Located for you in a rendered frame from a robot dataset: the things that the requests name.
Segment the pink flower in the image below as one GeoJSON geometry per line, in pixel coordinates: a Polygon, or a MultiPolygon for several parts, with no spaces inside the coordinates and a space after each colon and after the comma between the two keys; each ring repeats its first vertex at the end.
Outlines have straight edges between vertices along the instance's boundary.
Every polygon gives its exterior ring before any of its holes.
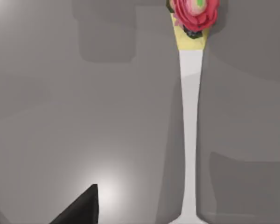
{"type": "Polygon", "coordinates": [[[217,21],[220,0],[166,0],[166,7],[179,27],[191,39],[203,36],[203,31],[217,21]]]}

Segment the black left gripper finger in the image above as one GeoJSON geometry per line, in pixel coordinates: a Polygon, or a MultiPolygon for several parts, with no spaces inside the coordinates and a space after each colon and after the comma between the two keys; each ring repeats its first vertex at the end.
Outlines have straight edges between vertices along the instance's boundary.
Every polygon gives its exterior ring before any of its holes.
{"type": "Polygon", "coordinates": [[[98,224],[98,185],[92,184],[49,224],[98,224]]]}

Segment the tall white and yellow vase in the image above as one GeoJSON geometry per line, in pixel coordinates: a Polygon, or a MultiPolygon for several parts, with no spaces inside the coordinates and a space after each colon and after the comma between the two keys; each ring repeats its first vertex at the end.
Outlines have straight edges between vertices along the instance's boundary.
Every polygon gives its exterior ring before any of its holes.
{"type": "Polygon", "coordinates": [[[185,152],[181,214],[170,224],[205,224],[196,215],[196,139],[201,66],[209,30],[204,30],[200,38],[190,39],[176,25],[173,14],[170,16],[179,51],[185,152]]]}

